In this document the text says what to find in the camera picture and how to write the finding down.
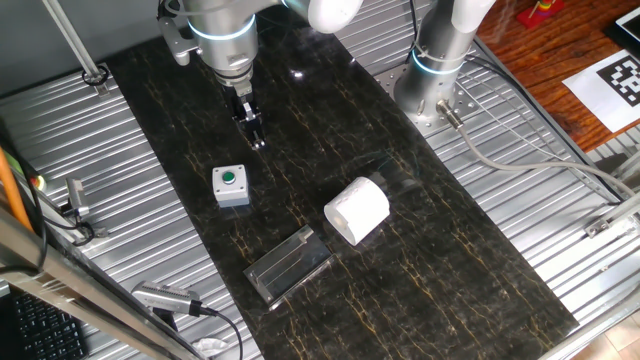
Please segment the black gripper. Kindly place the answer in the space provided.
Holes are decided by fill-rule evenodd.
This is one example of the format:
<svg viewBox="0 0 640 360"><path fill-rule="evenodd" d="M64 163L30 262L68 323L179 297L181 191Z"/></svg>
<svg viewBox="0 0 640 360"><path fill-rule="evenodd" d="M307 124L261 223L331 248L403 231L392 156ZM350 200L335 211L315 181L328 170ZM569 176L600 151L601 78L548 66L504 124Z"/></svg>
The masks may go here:
<svg viewBox="0 0 640 360"><path fill-rule="evenodd" d="M253 87L249 80L242 80L234 85L223 85L223 95L232 119L242 130L248 132L254 150L266 145L260 112L255 106Z"/></svg>

